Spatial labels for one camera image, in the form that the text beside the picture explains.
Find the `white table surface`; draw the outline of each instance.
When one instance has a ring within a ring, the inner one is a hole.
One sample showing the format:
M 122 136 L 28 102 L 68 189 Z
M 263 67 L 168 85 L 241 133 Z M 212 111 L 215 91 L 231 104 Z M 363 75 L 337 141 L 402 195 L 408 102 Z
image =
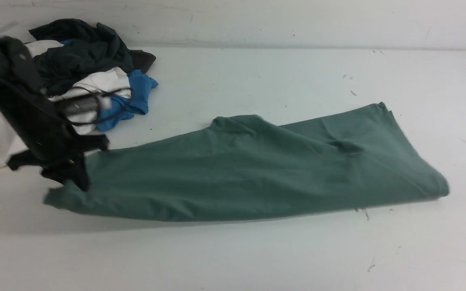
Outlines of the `white table surface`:
M 1 169 L 0 291 L 466 291 L 466 52 L 144 50 L 160 85 L 146 116 L 109 132 L 113 148 L 216 116 L 281 125 L 383 101 L 451 193 L 370 208 L 369 220 L 349 210 L 170 224 L 44 206 L 57 183 L 36 167 Z

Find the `black cord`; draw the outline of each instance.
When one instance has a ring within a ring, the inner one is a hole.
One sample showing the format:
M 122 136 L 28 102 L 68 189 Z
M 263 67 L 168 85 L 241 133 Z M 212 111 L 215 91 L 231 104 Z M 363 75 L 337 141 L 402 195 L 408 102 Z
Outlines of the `black cord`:
M 52 115 L 50 112 L 44 110 L 44 108 L 38 106 L 37 104 L 35 104 L 33 101 L 31 101 L 30 99 L 28 99 L 24 94 L 22 94 L 19 89 L 17 89 L 12 83 L 8 82 L 8 81 L 5 81 L 3 79 L 0 79 L 0 84 L 1 85 L 4 85 L 5 87 L 7 87 L 8 89 L 12 90 L 15 94 L 17 94 L 18 96 L 21 96 L 23 99 L 25 99 L 28 103 L 30 103 L 32 106 L 34 106 L 35 108 L 39 109 L 42 113 L 46 114 L 47 116 L 49 116 L 50 118 L 54 119 L 55 121 L 58 121 L 58 122 L 61 122 L 61 123 L 64 123 L 64 124 L 70 124 L 70 125 L 74 125 L 76 127 L 79 127 L 81 125 L 96 125 L 96 124 L 100 124 L 102 122 L 106 122 L 106 121 L 109 121 L 111 119 L 114 119 L 114 118 L 117 118 L 119 115 L 121 115 L 122 113 L 124 113 L 127 109 L 130 108 L 131 106 L 131 103 L 134 99 L 134 89 L 132 88 L 120 88 L 120 89 L 117 89 L 117 90 L 114 90 L 114 91 L 111 91 L 111 92 L 104 92 L 104 94 L 102 95 L 102 97 L 105 97 L 105 96 L 111 96 L 117 92 L 120 92 L 120 91 L 123 91 L 123 90 L 131 90 L 131 98 L 129 99 L 129 101 L 122 107 L 122 109 L 120 111 L 118 111 L 117 113 L 107 117 L 107 118 L 104 118 L 104 119 L 101 119 L 101 120 L 98 120 L 98 118 L 100 117 L 100 112 L 98 112 L 95 120 L 93 121 L 90 121 L 90 122 L 73 122 L 73 121 L 70 121 L 69 119 L 67 118 L 60 118 L 59 116 L 54 116 Z M 98 99 L 98 96 L 97 94 L 99 92 L 91 92 L 89 91 L 88 89 L 86 88 L 83 88 L 84 90 L 88 91 L 89 94 L 92 95 L 92 97 L 96 98 L 97 100 L 97 103 L 98 103 L 98 108 L 101 107 L 101 104 L 100 104 L 100 100 Z M 70 99 L 73 99 L 73 98 L 76 98 L 75 100 L 78 100 L 78 99 L 84 99 L 84 98 L 81 98 L 82 96 L 75 96 L 75 97 L 72 97 L 72 98 L 66 98 L 66 100 L 70 100 Z

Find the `green pants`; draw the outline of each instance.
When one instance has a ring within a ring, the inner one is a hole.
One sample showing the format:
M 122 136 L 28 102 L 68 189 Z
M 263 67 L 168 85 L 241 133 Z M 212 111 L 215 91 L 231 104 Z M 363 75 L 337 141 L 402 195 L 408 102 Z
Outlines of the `green pants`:
M 87 158 L 45 203 L 76 213 L 157 221 L 237 221 L 446 196 L 383 103 L 275 126 L 218 117 L 200 131 Z

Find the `white wall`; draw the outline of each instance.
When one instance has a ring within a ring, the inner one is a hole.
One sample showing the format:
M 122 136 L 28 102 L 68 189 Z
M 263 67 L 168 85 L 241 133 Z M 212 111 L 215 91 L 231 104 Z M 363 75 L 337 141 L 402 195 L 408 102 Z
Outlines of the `white wall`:
M 128 44 L 466 49 L 466 0 L 0 0 L 0 26 L 103 22 Z

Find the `dirt speck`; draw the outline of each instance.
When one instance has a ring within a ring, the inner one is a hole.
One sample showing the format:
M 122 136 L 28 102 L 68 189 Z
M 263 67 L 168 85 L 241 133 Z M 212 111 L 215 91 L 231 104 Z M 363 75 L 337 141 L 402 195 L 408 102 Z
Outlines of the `dirt speck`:
M 368 210 L 366 210 L 366 208 L 361 209 L 364 210 L 364 214 L 366 214 L 366 220 L 370 221 L 370 215 L 368 214 Z

